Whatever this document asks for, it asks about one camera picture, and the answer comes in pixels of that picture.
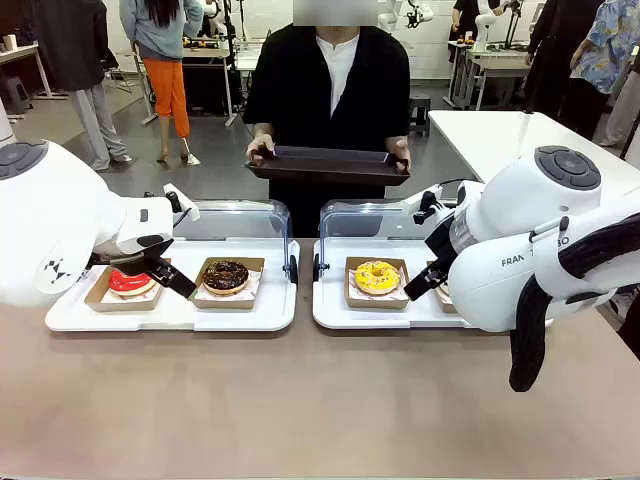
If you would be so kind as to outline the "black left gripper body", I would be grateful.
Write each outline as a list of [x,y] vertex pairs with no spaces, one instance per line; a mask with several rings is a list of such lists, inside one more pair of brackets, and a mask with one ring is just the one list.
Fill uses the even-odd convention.
[[166,264],[162,254],[172,243],[172,238],[163,239],[159,235],[141,237],[138,240],[140,251],[109,257],[107,264],[111,266],[162,266]]

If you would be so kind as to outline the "red glazed donut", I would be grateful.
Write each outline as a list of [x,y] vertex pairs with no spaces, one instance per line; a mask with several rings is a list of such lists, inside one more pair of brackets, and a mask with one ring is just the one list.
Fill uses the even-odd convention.
[[109,291],[121,298],[130,298],[144,294],[156,285],[156,281],[146,273],[127,275],[113,269],[109,276]]
[[162,293],[164,288],[161,287],[159,293],[152,299],[148,301],[142,302],[123,302],[123,303],[107,303],[103,301],[103,298],[106,292],[109,290],[108,282],[109,276],[114,267],[107,267],[103,273],[101,273],[96,282],[93,284],[89,292],[87,293],[84,303],[90,307],[92,310],[98,313],[122,313],[122,312],[139,312],[139,311],[150,311],[153,310]]

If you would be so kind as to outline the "dark brown serving tray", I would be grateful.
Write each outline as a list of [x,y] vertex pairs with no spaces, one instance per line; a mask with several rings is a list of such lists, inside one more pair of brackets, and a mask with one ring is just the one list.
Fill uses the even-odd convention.
[[275,146],[262,155],[260,164],[247,161],[245,167],[266,180],[399,186],[410,177],[397,169],[408,162],[387,152]]

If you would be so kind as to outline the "paper liner under yellow donut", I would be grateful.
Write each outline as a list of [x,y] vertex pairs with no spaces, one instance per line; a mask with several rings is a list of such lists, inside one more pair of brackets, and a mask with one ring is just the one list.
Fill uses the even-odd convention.
[[404,292],[404,286],[406,285],[406,275],[403,269],[399,269],[400,280],[397,287],[385,295],[371,295],[361,291],[355,281],[355,270],[349,270],[347,297],[355,300],[371,300],[371,301],[405,301],[408,300],[408,296]]

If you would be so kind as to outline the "paper liner under chocolate donut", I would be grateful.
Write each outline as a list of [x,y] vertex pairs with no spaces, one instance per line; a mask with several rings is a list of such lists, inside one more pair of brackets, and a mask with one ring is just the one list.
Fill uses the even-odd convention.
[[243,289],[229,295],[215,294],[202,284],[197,291],[195,300],[223,302],[253,301],[258,292],[261,275],[261,271],[250,270],[248,280]]

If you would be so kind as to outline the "person in orange trousers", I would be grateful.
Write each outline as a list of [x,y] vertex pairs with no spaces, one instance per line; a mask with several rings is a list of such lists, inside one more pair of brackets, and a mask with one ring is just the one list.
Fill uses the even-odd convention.
[[164,163],[169,155],[169,126],[180,139],[180,159],[188,166],[200,163],[188,146],[190,124],[184,87],[183,38],[196,36],[204,9],[200,0],[119,0],[123,30],[143,61],[155,94]]

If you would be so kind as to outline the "person in dark coat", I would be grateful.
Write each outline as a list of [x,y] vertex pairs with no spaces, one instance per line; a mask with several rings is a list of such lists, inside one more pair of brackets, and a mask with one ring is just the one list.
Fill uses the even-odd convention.
[[31,0],[37,41],[87,134],[90,165],[133,161],[116,131],[104,88],[109,54],[107,9],[102,0]]

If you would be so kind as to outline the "person in black shirt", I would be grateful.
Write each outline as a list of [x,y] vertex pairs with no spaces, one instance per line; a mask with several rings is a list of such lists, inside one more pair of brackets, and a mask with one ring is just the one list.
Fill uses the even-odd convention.
[[410,65],[377,0],[295,0],[264,42],[244,112],[275,146],[388,152],[409,133]]

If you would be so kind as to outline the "person in floral shirt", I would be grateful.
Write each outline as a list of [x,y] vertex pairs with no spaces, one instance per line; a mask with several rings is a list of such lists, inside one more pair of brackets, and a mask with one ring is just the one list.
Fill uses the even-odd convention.
[[640,45],[640,0],[604,0],[572,57],[560,118],[590,140],[635,46]]

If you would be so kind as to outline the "person's right hand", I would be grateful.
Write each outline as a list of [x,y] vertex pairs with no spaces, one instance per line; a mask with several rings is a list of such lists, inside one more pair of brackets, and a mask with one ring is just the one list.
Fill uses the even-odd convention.
[[248,145],[246,152],[247,160],[252,165],[260,166],[275,156],[275,144],[270,134],[260,134],[256,136]]

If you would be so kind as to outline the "white display tray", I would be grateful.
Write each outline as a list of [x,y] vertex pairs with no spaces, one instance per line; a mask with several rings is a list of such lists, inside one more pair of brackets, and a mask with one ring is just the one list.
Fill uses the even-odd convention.
[[328,269],[313,282],[313,317],[329,329],[409,329],[468,328],[470,324],[456,313],[442,310],[436,293],[431,290],[415,302],[402,308],[351,307],[345,296],[347,260],[359,264],[370,259],[405,262],[409,278],[413,278],[434,258],[423,241],[418,239],[329,238],[316,241],[314,259],[327,264]]
[[297,260],[300,245],[281,238],[232,238],[226,241],[179,239],[167,257],[189,278],[195,279],[208,258],[262,258],[263,275],[254,306],[200,309],[169,289],[163,289],[156,306],[148,311],[96,312],[85,299],[104,272],[93,268],[49,309],[46,326],[56,332],[118,332],[140,330],[192,330],[213,332],[274,332],[294,318],[297,286],[283,267]]

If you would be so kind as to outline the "white round column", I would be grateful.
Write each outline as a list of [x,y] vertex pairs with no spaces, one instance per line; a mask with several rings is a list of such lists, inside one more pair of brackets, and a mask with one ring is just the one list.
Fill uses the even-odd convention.
[[0,99],[0,148],[6,144],[14,142],[15,136],[4,108],[4,104]]

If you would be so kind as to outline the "grey background work table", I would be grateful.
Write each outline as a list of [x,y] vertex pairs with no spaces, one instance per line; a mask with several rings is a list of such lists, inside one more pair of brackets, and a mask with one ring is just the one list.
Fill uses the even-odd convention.
[[510,108],[517,87],[530,71],[518,50],[475,52],[471,45],[449,41],[453,63],[442,100],[454,110]]

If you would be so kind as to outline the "grey stool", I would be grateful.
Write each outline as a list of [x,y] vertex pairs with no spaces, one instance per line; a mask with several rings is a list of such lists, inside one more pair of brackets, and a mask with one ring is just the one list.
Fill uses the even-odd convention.
[[0,98],[9,114],[21,115],[32,108],[31,98],[17,76],[0,78]]

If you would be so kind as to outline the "background table with toys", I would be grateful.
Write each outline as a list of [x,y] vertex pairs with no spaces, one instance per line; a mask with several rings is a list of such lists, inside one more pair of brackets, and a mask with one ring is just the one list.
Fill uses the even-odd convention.
[[194,113],[219,115],[229,128],[236,119],[229,73],[230,50],[188,46],[184,49],[183,71],[187,104]]

